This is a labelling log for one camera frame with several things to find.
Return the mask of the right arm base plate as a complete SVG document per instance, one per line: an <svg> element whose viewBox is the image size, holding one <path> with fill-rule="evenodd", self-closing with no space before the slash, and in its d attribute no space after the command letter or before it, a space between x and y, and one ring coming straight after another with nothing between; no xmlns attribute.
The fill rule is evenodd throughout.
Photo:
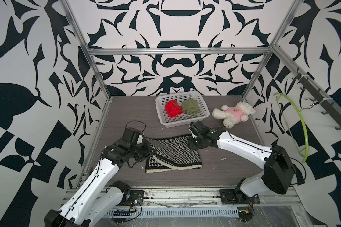
<svg viewBox="0 0 341 227"><path fill-rule="evenodd" d="M220 189L220 199L222 204L260 204L260 199L257 195L248 197L241 190L237 189Z"/></svg>

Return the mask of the red knitted scarf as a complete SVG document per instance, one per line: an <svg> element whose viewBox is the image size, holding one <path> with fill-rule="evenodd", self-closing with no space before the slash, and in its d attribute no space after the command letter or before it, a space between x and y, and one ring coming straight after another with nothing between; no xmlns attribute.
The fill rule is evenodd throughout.
<svg viewBox="0 0 341 227"><path fill-rule="evenodd" d="M183 114L182 107L176 100L171 100L165 105L165 110L170 118L175 118Z"/></svg>

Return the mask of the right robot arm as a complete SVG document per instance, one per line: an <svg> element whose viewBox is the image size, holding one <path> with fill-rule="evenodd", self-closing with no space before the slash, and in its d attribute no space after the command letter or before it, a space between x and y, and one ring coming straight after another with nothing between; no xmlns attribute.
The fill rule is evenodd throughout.
<svg viewBox="0 0 341 227"><path fill-rule="evenodd" d="M259 193L272 191L286 194L296 174L296 168L281 146L273 148L255 144L231 134L224 127L209 128L201 121L190 123L190 149L214 147L230 151L260 167L259 174L242 179L232 192L231 202L241 203Z"/></svg>

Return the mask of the black white houndstooth scarf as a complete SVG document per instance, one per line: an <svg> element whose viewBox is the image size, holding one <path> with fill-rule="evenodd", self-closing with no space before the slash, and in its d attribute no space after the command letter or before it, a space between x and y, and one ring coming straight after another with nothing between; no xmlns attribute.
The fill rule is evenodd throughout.
<svg viewBox="0 0 341 227"><path fill-rule="evenodd" d="M158 139L146 138L154 146L156 153L146 160L145 172L149 174L202 168L199 151L188 147L188 140L191 138L191 135Z"/></svg>

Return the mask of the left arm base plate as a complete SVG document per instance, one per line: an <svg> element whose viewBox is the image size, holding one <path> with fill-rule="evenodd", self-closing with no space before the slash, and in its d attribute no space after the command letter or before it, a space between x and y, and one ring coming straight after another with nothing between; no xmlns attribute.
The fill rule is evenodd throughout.
<svg viewBox="0 0 341 227"><path fill-rule="evenodd" d="M132 203L144 202L144 190L130 190L125 196L125 205L130 206Z"/></svg>

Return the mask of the green knitted scarf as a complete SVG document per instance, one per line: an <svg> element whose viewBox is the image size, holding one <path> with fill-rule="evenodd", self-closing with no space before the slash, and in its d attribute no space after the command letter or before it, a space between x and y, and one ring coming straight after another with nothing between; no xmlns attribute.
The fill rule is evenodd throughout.
<svg viewBox="0 0 341 227"><path fill-rule="evenodd" d="M182 102L182 110L186 114L196 115L199 114L198 102L195 99L187 99Z"/></svg>

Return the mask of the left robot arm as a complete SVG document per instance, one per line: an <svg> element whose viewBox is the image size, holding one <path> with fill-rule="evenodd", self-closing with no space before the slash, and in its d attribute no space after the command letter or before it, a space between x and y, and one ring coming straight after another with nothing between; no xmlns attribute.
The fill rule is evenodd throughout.
<svg viewBox="0 0 341 227"><path fill-rule="evenodd" d="M125 128L122 138L103 149L98 164L74 196L59 210L47 213L45 226L93 227L108 211L130 198L131 187L121 181L113 183L101 196L110 179L130 159L140 163L155 152L142 131Z"/></svg>

